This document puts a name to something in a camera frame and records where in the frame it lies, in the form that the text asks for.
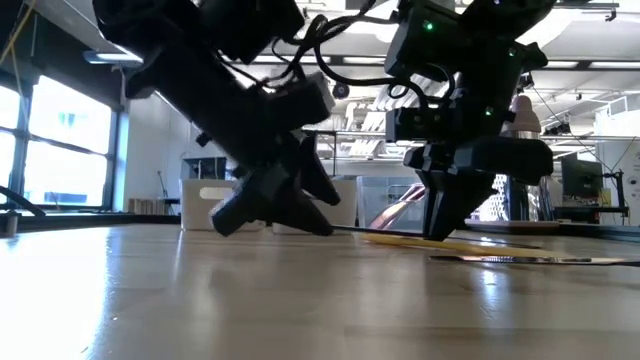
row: black cable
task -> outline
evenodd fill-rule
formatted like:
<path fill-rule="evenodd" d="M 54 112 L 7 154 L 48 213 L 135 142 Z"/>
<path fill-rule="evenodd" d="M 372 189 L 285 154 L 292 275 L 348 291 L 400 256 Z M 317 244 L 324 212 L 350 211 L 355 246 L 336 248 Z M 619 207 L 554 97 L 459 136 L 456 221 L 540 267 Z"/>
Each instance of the black cable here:
<path fill-rule="evenodd" d="M 551 109 L 551 106 L 549 106 L 549 104 L 547 104 L 547 102 L 545 101 L 544 97 L 542 97 L 542 95 L 540 95 L 540 93 L 538 92 L 538 90 L 537 90 L 535 87 L 533 88 L 533 91 L 535 91 L 535 92 L 536 92 L 536 94 L 538 95 L 538 97 L 540 98 L 540 100 L 542 100 L 542 103 L 544 104 L 544 106 L 546 106 L 546 108 L 551 112 L 551 114 L 553 115 L 553 117 L 554 117 L 557 121 L 560 121 L 560 122 L 561 122 L 562 120 L 560 120 L 560 118 L 558 117 L 558 115 L 556 115 L 556 113 L 553 111 L 553 109 Z M 597 156 L 593 151 L 591 151 L 591 149 L 589 149 L 589 147 L 588 147 L 587 145 L 585 145 L 582 141 L 580 141 L 580 138 L 579 138 L 578 136 L 574 135 L 574 134 L 573 134 L 573 132 L 569 132 L 569 134 L 570 134 L 570 135 L 571 135 L 571 136 L 572 136 L 572 137 L 573 137 L 573 138 L 574 138 L 574 139 L 575 139 L 575 140 L 576 140 L 580 145 L 582 145 L 582 146 L 585 148 L 585 150 L 587 150 L 591 155 L 593 155 L 593 157 L 594 157 L 596 160 L 598 160 L 598 162 L 599 162 L 600 164 L 602 164 L 602 166 L 604 166 L 604 167 L 605 167 L 605 168 L 606 168 L 606 169 L 607 169 L 611 174 L 615 173 L 615 171 L 613 171 L 609 166 L 607 166 L 607 164 L 605 164 L 605 163 L 604 163 L 604 161 L 602 161 L 602 160 L 601 160 L 601 159 L 600 159 L 600 158 L 599 158 L 599 157 L 598 157 L 598 156 Z M 631 144 L 632 144 L 632 143 L 633 143 L 633 140 L 631 141 L 631 143 L 629 144 L 629 146 L 627 146 L 627 150 L 625 150 L 624 154 L 622 154 L 622 156 L 620 157 L 620 159 L 616 162 L 616 164 L 615 164 L 613 167 L 616 167 L 616 166 L 620 163 L 620 161 L 622 161 L 622 158 L 624 158 L 624 156 L 626 155 L 627 151 L 629 151 L 629 148 L 631 147 Z M 618 189 L 618 186 L 617 186 L 617 184 L 616 184 L 616 183 L 614 183 L 614 182 L 613 182 L 613 179 L 611 179 L 611 178 L 608 178 L 608 179 L 611 181 L 611 184 L 613 184 L 613 187 L 614 187 L 615 189 Z M 629 202 L 627 201 L 627 199 L 624 199 L 624 204 L 618 204 L 618 206 L 621 206 L 621 205 L 623 205 L 623 206 L 625 206 L 625 207 L 630 208 L 630 206 L 629 206 Z"/>
<path fill-rule="evenodd" d="M 242 76 L 246 77 L 247 79 L 249 79 L 249 80 L 253 81 L 254 83 L 256 83 L 256 84 L 261 84 L 261 86 L 266 87 L 266 88 L 269 88 L 269 89 L 275 89 L 275 88 L 273 88 L 273 87 L 269 86 L 266 82 L 258 80 L 255 76 L 253 76 L 253 75 L 249 74 L 248 72 L 246 72 L 246 71 L 244 71 L 244 70 L 242 70 L 242 69 L 240 69 L 240 68 L 238 68 L 238 67 L 234 66 L 233 64 L 231 64 L 230 62 L 228 62 L 227 60 L 225 60 L 225 59 L 222 57 L 222 55 L 220 54 L 220 52 L 218 52 L 217 50 L 214 50 L 214 51 L 213 51 L 213 56 L 214 56 L 218 61 L 220 61 L 220 63 L 222 63 L 224 66 L 226 66 L 226 67 L 230 68 L 231 70 L 233 70 L 233 71 L 237 72 L 238 74 L 240 74 L 240 75 L 242 75 Z"/>
<path fill-rule="evenodd" d="M 387 88 L 387 96 L 389 96 L 389 98 L 397 100 L 397 99 L 400 99 L 400 98 L 403 98 L 403 97 L 407 96 L 407 94 L 409 93 L 409 88 L 407 88 L 407 87 L 402 88 L 402 91 L 399 94 L 393 95 L 393 89 L 395 89 L 396 86 L 397 85 L 391 85 L 391 86 L 389 86 Z"/>
<path fill-rule="evenodd" d="M 540 95 L 540 93 L 538 92 L 538 90 L 534 87 L 532 88 L 533 91 L 536 92 L 536 94 L 538 95 L 538 97 L 540 98 L 540 100 L 542 100 L 542 103 L 544 104 L 544 106 L 547 107 L 547 109 L 551 112 L 551 114 L 553 115 L 554 118 L 556 118 L 556 120 L 562 122 L 562 120 L 560 120 L 560 118 L 558 117 L 558 115 L 556 115 L 556 113 L 553 111 L 553 109 L 551 109 L 551 106 L 549 106 L 549 104 L 547 104 L 547 102 L 545 101 L 544 97 L 542 97 L 542 95 Z M 576 136 L 573 132 L 569 132 L 569 134 L 581 145 L 585 148 L 585 150 L 587 150 L 591 155 L 593 155 L 593 157 L 598 160 L 598 162 L 600 164 L 602 164 L 602 166 L 604 166 L 607 170 L 609 170 L 609 172 L 613 173 L 614 171 L 611 170 L 611 168 L 609 166 L 607 166 L 607 164 L 604 163 L 604 161 L 600 160 L 600 158 L 593 152 L 591 151 L 591 149 L 589 149 L 589 147 L 587 145 L 585 145 L 585 143 L 583 143 L 582 141 L 580 141 L 580 138 L 578 136 Z"/>
<path fill-rule="evenodd" d="M 364 4 L 362 4 L 362 6 L 360 7 L 360 10 L 358 12 L 357 15 L 355 16 L 343 16 L 334 20 L 338 20 L 338 19 L 349 19 L 349 20 L 341 20 L 338 23 L 340 24 L 340 27 L 335 29 L 327 38 L 318 38 L 317 33 L 319 30 L 318 25 L 324 21 L 324 19 L 326 19 L 326 17 L 324 15 L 318 15 L 316 16 L 312 21 L 311 24 L 309 25 L 309 29 L 307 29 L 307 32 L 304 36 L 304 38 L 302 40 L 298 40 L 298 39 L 289 39 L 289 40 L 285 40 L 286 42 L 293 44 L 293 45 L 298 45 L 298 50 L 296 51 L 296 54 L 293 57 L 293 60 L 291 60 L 289 62 L 289 66 L 287 66 L 287 68 L 285 69 L 285 71 L 278 75 L 277 77 L 271 79 L 270 81 L 277 81 L 277 80 L 281 80 L 286 78 L 291 72 L 295 71 L 295 67 L 296 66 L 300 66 L 300 59 L 302 58 L 302 56 L 309 50 L 313 49 L 317 43 L 322 43 L 325 41 L 328 41 L 329 39 L 332 39 L 333 37 L 343 33 L 345 30 L 347 30 L 349 28 L 349 26 L 351 26 L 351 24 L 353 24 L 356 19 L 358 18 L 364 18 L 364 15 L 371 10 L 371 8 L 373 8 L 373 5 L 376 3 L 376 0 L 367 0 L 367 2 L 365 2 Z M 382 19 L 376 19 L 376 18 L 369 18 L 371 21 L 385 21 Z"/>
<path fill-rule="evenodd" d="M 616 168 L 616 166 L 618 166 L 618 164 L 620 164 L 620 161 L 622 161 L 622 159 L 624 159 L 624 156 L 627 155 L 627 153 L 629 152 L 629 149 L 631 148 L 631 145 L 633 145 L 633 142 L 636 141 L 637 136 L 634 136 L 631 141 L 629 142 L 629 145 L 627 145 L 627 148 L 624 150 L 624 152 L 622 153 L 622 156 L 620 156 L 620 159 L 618 159 L 618 161 L 616 161 L 615 165 L 612 166 L 612 168 Z"/>
<path fill-rule="evenodd" d="M 4 51 L 4 49 L 7 47 L 7 45 L 9 45 L 9 42 L 11 41 L 11 37 L 16 32 L 16 29 L 18 28 L 18 25 L 20 24 L 20 21 L 22 21 L 22 17 L 24 16 L 23 10 L 25 10 L 26 7 L 27 7 L 27 3 L 26 3 L 26 1 L 23 1 L 22 4 L 20 5 L 20 9 L 18 9 L 18 15 L 16 16 L 16 20 L 13 22 L 13 26 L 11 27 L 11 31 L 9 32 L 9 35 L 5 39 L 4 44 L 2 45 L 2 48 L 0 48 L 0 51 Z"/>
<path fill-rule="evenodd" d="M 284 56 L 280 55 L 278 53 L 278 51 L 276 51 L 276 46 L 278 45 L 278 43 L 280 42 L 281 39 L 275 39 L 271 42 L 271 53 L 273 54 L 273 56 L 277 57 L 278 59 L 280 59 L 280 61 L 282 61 L 285 64 L 290 63 L 289 60 L 287 60 Z"/>
<path fill-rule="evenodd" d="M 318 22 L 314 23 L 316 28 L 310 28 L 309 32 L 314 32 L 314 31 L 315 32 L 320 32 L 320 34 L 319 35 L 315 35 L 315 37 L 322 37 L 325 34 L 325 31 L 330 31 L 330 30 L 326 30 L 326 29 L 330 29 L 330 27 L 326 26 L 326 24 L 328 24 L 328 23 L 326 23 L 327 18 L 325 16 L 318 15 L 316 17 L 316 19 L 320 19 Z M 316 55 L 316 62 L 318 63 L 318 66 L 320 67 L 322 72 L 324 72 L 328 77 L 330 77 L 331 79 L 333 79 L 333 80 L 335 80 L 337 82 L 340 82 L 340 83 L 343 83 L 343 84 L 346 84 L 346 85 L 351 85 L 351 86 L 389 85 L 389 86 L 395 87 L 395 86 L 401 85 L 401 86 L 404 86 L 404 87 L 412 90 L 416 94 L 416 96 L 418 97 L 418 101 L 420 103 L 420 108 L 421 109 L 427 109 L 429 107 L 429 102 L 442 102 L 444 99 L 448 98 L 448 97 L 437 98 L 437 97 L 433 97 L 433 96 L 427 96 L 427 95 L 424 94 L 424 92 L 422 91 L 422 88 L 420 88 L 420 86 L 418 86 L 417 84 L 415 84 L 414 82 L 412 82 L 410 80 L 398 79 L 398 78 L 378 78 L 378 79 L 356 80 L 356 79 L 350 79 L 350 78 L 344 77 L 344 76 L 336 73 L 335 71 L 333 71 L 327 65 L 327 63 L 322 58 L 322 53 L 320 51 L 320 45 L 321 45 L 321 43 L 318 42 L 318 43 L 316 43 L 316 46 L 314 47 L 314 53 Z M 450 80 L 450 85 L 449 85 L 450 89 L 448 89 L 448 90 L 452 93 L 454 88 L 455 88 L 455 79 L 453 78 L 452 75 L 450 75 L 450 74 L 447 74 L 447 75 L 448 75 L 449 80 Z"/>

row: cable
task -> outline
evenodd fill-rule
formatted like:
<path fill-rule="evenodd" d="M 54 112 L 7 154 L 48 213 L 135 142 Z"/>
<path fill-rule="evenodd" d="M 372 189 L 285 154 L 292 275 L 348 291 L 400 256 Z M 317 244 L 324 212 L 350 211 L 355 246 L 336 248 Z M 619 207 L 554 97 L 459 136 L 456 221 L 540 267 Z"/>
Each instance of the cable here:
<path fill-rule="evenodd" d="M 275 39 L 271 42 L 271 53 L 273 54 L 273 56 L 277 57 L 278 59 L 280 59 L 280 61 L 282 61 L 285 64 L 289 64 L 290 61 L 287 60 L 284 56 L 280 55 L 277 51 L 276 51 L 276 45 L 278 45 L 278 43 L 280 42 L 281 39 Z"/>
<path fill-rule="evenodd" d="M 216 50 L 216 51 L 214 51 L 214 52 L 213 52 L 213 56 L 214 56 L 218 61 L 220 61 L 220 63 L 222 63 L 223 65 L 225 65 L 226 67 L 228 67 L 228 68 L 230 68 L 231 70 L 233 70 L 233 71 L 237 72 L 238 74 L 240 74 L 240 75 L 242 75 L 242 76 L 246 77 L 247 79 L 249 79 L 249 80 L 253 81 L 254 83 L 256 83 L 256 84 L 260 84 L 260 86 L 262 86 L 262 87 L 266 87 L 266 88 L 269 88 L 269 89 L 273 89 L 273 88 L 272 88 L 272 87 L 270 87 L 266 82 L 264 82 L 264 80 L 263 80 L 263 81 L 258 80 L 258 79 L 257 79 L 256 77 L 254 77 L 253 75 L 251 75 L 251 74 L 249 74 L 248 72 L 246 72 L 246 71 L 244 71 L 244 70 L 242 70 L 242 69 L 240 69 L 240 68 L 238 68 L 238 67 L 234 66 L 233 64 L 231 64 L 230 62 L 228 62 L 227 60 L 225 60 L 225 59 L 224 59 L 224 57 L 222 57 L 222 55 L 220 54 L 220 52 L 219 52 L 219 51 L 217 51 L 217 50 Z"/>
<path fill-rule="evenodd" d="M 540 98 L 540 100 L 542 100 L 542 103 L 544 104 L 544 106 L 546 106 L 546 108 L 551 112 L 551 114 L 553 115 L 554 118 L 556 118 L 556 120 L 562 122 L 562 120 L 560 120 L 560 118 L 558 117 L 558 115 L 556 115 L 556 113 L 553 111 L 553 109 L 551 109 L 551 106 L 549 106 L 549 104 L 547 104 L 547 102 L 544 100 L 544 98 L 542 97 L 542 95 L 540 95 L 540 93 L 538 92 L 538 89 L 536 89 L 535 87 L 532 88 L 533 91 L 536 92 L 536 94 L 538 95 L 538 97 Z M 604 166 L 607 170 L 609 170 L 609 172 L 613 173 L 614 171 L 611 170 L 611 168 L 609 166 L 607 166 L 607 164 L 604 163 L 604 161 L 600 160 L 600 158 L 593 152 L 591 151 L 591 149 L 589 149 L 589 147 L 587 145 L 585 145 L 585 143 L 583 143 L 582 141 L 580 141 L 580 138 L 577 137 L 573 132 L 569 133 L 581 146 L 583 146 L 585 148 L 585 150 L 587 150 L 591 155 L 593 155 L 593 157 L 598 160 L 598 162 L 600 164 L 602 164 L 602 166 Z"/>
<path fill-rule="evenodd" d="M 20 4 L 20 9 L 18 9 L 18 15 L 16 16 L 16 20 L 13 22 L 13 26 L 11 27 L 11 31 L 9 31 L 9 35 L 7 36 L 7 38 L 5 39 L 4 43 L 2 44 L 2 49 L 3 50 L 5 48 L 7 48 L 7 45 L 9 44 L 9 41 L 11 40 L 11 36 L 15 33 L 15 31 L 16 31 L 16 29 L 18 27 L 18 24 L 22 20 L 21 15 L 23 15 L 23 10 L 24 10 L 25 6 L 26 6 L 26 4 L 23 1 L 22 4 Z"/>
<path fill-rule="evenodd" d="M 629 152 L 629 149 L 631 148 L 631 145 L 633 145 L 633 142 L 636 141 L 638 137 L 634 136 L 631 141 L 629 142 L 629 145 L 627 145 L 627 148 L 624 150 L 624 152 L 622 153 L 622 155 L 620 156 L 620 159 L 618 159 L 618 161 L 616 161 L 615 165 L 612 166 L 612 168 L 616 168 L 616 166 L 618 166 L 618 164 L 620 164 L 620 161 L 622 161 L 622 159 L 624 158 L 625 155 L 627 155 L 627 153 Z"/>
<path fill-rule="evenodd" d="M 20 107 L 22 108 L 22 113 L 24 116 L 29 116 L 29 109 L 27 109 L 27 104 L 24 101 L 24 96 L 22 92 L 22 82 L 20 81 L 20 72 L 18 71 L 18 60 L 16 59 L 16 50 L 11 48 L 11 60 L 13 61 L 13 72 L 16 75 L 16 86 L 18 87 L 18 94 L 20 94 Z"/>
<path fill-rule="evenodd" d="M 9 38 L 9 42 L 7 43 L 7 46 L 4 48 L 4 50 L 2 50 L 2 55 L 0 56 L 0 65 L 2 65 L 7 55 L 9 55 L 10 49 L 13 48 L 13 45 L 18 39 L 18 36 L 20 36 L 20 33 L 22 32 L 22 29 L 27 23 L 27 20 L 29 20 L 29 15 L 31 15 L 31 12 L 33 11 L 33 6 L 36 4 L 36 2 L 37 0 L 33 0 L 31 4 L 29 4 L 29 7 L 27 8 L 27 12 L 24 14 L 22 21 L 20 21 L 20 24 L 18 24 L 18 27 L 16 27 L 16 31 Z"/>
<path fill-rule="evenodd" d="M 318 15 L 315 18 L 313 18 L 303 39 L 299 40 L 299 39 L 292 38 L 292 39 L 285 40 L 289 44 L 297 45 L 298 50 L 296 51 L 296 54 L 294 55 L 293 60 L 289 62 L 289 66 L 287 66 L 287 69 L 282 74 L 272 79 L 271 81 L 277 81 L 287 77 L 292 71 L 295 70 L 296 66 L 300 66 L 299 65 L 300 59 L 307 51 L 313 49 L 317 44 L 328 41 L 338 36 L 339 34 L 343 33 L 345 30 L 349 28 L 349 26 L 351 26 L 354 22 L 358 21 L 359 19 L 363 19 L 363 20 L 366 19 L 370 22 L 376 22 L 376 23 L 390 23 L 388 20 L 383 20 L 378 18 L 368 18 L 364 16 L 367 12 L 369 12 L 369 10 L 371 10 L 371 8 L 373 8 L 373 5 L 375 3 L 376 3 L 376 0 L 367 0 L 367 2 L 365 2 L 360 7 L 360 10 L 357 15 L 343 16 L 343 17 L 339 17 L 337 19 L 332 20 L 335 22 L 331 23 L 331 26 L 333 26 L 334 24 L 337 24 L 337 26 L 333 29 L 333 32 L 326 35 L 325 37 L 318 37 L 317 33 L 319 30 L 318 25 L 323 21 L 323 19 L 326 20 L 326 17 L 324 15 Z"/>
<path fill-rule="evenodd" d="M 402 88 L 402 91 L 400 92 L 400 94 L 398 94 L 398 95 L 393 95 L 393 89 L 394 89 L 396 86 L 397 86 L 397 85 L 395 85 L 395 84 L 394 84 L 394 85 L 391 85 L 391 86 L 389 86 L 389 87 L 387 88 L 387 96 L 389 96 L 389 98 L 390 98 L 390 99 L 397 100 L 397 99 L 400 99 L 400 98 L 403 98 L 403 97 L 407 96 L 407 94 L 409 93 L 409 88 L 407 88 L 407 87 Z"/>
<path fill-rule="evenodd" d="M 560 120 L 560 118 L 558 117 L 558 115 L 556 115 L 556 113 L 553 111 L 553 109 L 551 109 L 551 107 L 549 106 L 549 104 L 547 104 L 547 102 L 545 101 L 544 97 L 542 97 L 542 95 L 540 95 L 540 93 L 538 92 L 538 89 L 536 89 L 535 87 L 533 87 L 533 91 L 535 91 L 535 93 L 538 95 L 538 97 L 540 98 L 540 100 L 542 101 L 542 103 L 544 104 L 544 106 L 551 112 L 551 114 L 553 115 L 553 117 L 557 120 L 557 121 L 562 121 Z M 582 141 L 580 141 L 580 138 L 578 136 L 576 136 L 575 134 L 573 134 L 573 132 L 569 132 L 569 134 L 580 144 L 582 145 L 585 150 L 587 150 L 596 160 L 598 160 L 598 162 L 600 164 L 602 164 L 602 166 L 604 166 L 611 174 L 615 173 L 615 171 L 613 171 L 613 169 L 611 169 L 609 166 L 607 166 L 607 164 L 605 164 L 604 161 L 602 161 L 593 151 L 591 151 L 591 149 L 589 149 L 589 147 L 587 145 L 585 145 Z M 620 157 L 620 159 L 616 162 L 615 165 L 613 165 L 613 167 L 615 168 L 620 161 L 622 161 L 622 159 L 624 158 L 624 156 L 627 154 L 627 151 L 629 151 L 629 148 L 631 148 L 631 144 L 633 144 L 633 141 L 636 139 L 636 137 L 634 136 L 633 139 L 631 140 L 631 142 L 629 143 L 629 145 L 627 146 L 627 149 L 625 150 L 625 152 L 622 154 L 622 156 Z M 611 181 L 611 183 L 613 184 L 613 187 L 615 189 L 618 188 L 618 186 L 613 182 L 613 180 L 611 178 L 609 178 L 609 180 Z M 624 199 L 624 204 L 618 204 L 618 206 L 625 206 L 630 208 L 629 206 L 629 202 L 627 201 L 627 199 Z"/>
<path fill-rule="evenodd" d="M 315 36 L 322 37 L 325 34 L 325 31 L 330 31 L 330 30 L 325 30 L 327 28 L 330 29 L 330 27 L 326 25 L 327 18 L 324 15 L 318 15 L 314 20 L 318 20 L 317 22 L 315 22 L 315 25 L 317 26 L 317 28 L 316 29 L 310 28 L 307 33 L 311 33 L 313 31 L 320 32 L 319 35 L 315 35 Z M 397 78 L 356 80 L 356 79 L 350 79 L 342 75 L 339 75 L 338 73 L 333 71 L 322 58 L 322 53 L 320 52 L 320 45 L 321 43 L 318 42 L 314 47 L 316 62 L 318 63 L 318 66 L 320 67 L 322 72 L 324 72 L 328 77 L 330 77 L 331 79 L 337 82 L 340 82 L 346 85 L 351 85 L 351 86 L 389 85 L 389 86 L 395 87 L 395 86 L 401 85 L 412 90 L 416 94 L 416 96 L 418 97 L 418 101 L 420 102 L 421 109 L 427 109 L 429 107 L 429 102 L 442 102 L 445 99 L 445 97 L 437 98 L 437 97 L 425 95 L 424 92 L 422 91 L 422 88 L 420 88 L 420 86 L 418 86 L 417 84 L 415 84 L 410 80 L 397 79 Z M 453 76 L 449 76 L 450 74 L 447 74 L 447 75 L 448 75 L 448 78 L 450 79 L 449 90 L 453 91 L 453 89 L 455 88 L 455 79 L 453 78 Z"/>

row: white storage bin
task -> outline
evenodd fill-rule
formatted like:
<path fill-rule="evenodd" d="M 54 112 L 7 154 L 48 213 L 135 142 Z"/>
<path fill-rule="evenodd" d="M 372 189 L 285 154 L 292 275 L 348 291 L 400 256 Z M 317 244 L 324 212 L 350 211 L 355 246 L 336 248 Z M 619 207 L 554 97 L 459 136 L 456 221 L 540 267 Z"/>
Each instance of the white storage bin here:
<path fill-rule="evenodd" d="M 180 203 L 182 206 L 183 230 L 215 231 L 211 224 L 211 210 L 231 195 L 234 182 L 228 180 L 182 180 Z M 247 223 L 239 231 L 260 231 L 262 221 Z"/>
<path fill-rule="evenodd" d="M 320 212 L 329 220 L 331 225 L 354 226 L 357 208 L 357 184 L 355 180 L 333 180 L 333 186 L 340 195 L 340 204 L 328 205 L 320 200 L 313 200 Z M 288 226 L 273 224 L 273 233 L 279 235 L 304 235 L 309 233 Z M 349 234 L 345 231 L 336 231 L 335 235 Z"/>

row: table surface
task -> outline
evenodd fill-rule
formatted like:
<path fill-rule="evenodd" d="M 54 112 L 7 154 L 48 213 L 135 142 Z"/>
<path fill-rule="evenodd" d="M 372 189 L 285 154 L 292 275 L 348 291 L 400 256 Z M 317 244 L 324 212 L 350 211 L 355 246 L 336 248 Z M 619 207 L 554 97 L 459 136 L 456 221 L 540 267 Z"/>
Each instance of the table surface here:
<path fill-rule="evenodd" d="M 633 243 L 508 238 L 640 257 Z M 443 253 L 350 236 L 222 239 L 171 225 L 24 234 L 0 240 L 0 359 L 640 353 L 640 269 L 446 263 L 433 254 Z"/>

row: white box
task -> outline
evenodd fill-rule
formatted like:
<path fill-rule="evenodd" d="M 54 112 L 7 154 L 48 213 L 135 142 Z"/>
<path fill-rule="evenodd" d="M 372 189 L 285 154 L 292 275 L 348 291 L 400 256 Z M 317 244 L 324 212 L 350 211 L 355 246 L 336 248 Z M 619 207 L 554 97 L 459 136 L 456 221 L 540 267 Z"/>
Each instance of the white box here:
<path fill-rule="evenodd" d="M 228 180 L 182 180 L 182 229 L 215 231 L 209 214 L 220 201 L 231 195 L 234 184 Z M 238 231 L 260 231 L 264 227 L 263 221 L 254 221 L 246 223 Z"/>

